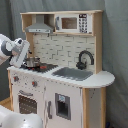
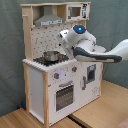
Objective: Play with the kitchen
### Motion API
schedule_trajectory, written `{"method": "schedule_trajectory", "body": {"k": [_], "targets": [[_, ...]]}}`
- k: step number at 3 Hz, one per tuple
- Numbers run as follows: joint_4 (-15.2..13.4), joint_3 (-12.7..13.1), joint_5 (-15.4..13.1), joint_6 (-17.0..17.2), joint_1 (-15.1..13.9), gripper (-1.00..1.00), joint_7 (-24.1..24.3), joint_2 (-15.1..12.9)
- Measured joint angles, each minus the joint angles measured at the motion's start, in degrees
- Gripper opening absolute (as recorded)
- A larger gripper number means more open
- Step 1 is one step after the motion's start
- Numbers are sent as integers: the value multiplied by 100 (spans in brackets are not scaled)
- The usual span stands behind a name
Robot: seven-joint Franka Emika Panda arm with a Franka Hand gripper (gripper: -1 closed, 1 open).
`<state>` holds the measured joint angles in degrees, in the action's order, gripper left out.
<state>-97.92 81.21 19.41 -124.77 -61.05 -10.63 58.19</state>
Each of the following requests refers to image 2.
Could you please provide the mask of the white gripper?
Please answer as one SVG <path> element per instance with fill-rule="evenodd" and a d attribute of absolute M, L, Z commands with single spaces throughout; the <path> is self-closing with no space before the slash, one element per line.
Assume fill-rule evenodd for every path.
<path fill-rule="evenodd" d="M 66 43 L 65 36 L 67 35 L 67 31 L 61 31 L 57 35 L 57 39 L 59 41 L 59 45 L 64 49 L 65 54 L 69 59 L 73 59 L 73 49 Z"/>

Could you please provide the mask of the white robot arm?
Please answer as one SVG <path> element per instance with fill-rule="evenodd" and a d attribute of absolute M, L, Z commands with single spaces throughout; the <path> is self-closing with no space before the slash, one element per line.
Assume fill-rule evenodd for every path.
<path fill-rule="evenodd" d="M 95 52 L 96 38 L 81 24 L 59 32 L 57 39 L 68 58 L 79 62 L 118 63 L 128 60 L 128 39 L 121 41 L 108 52 Z"/>

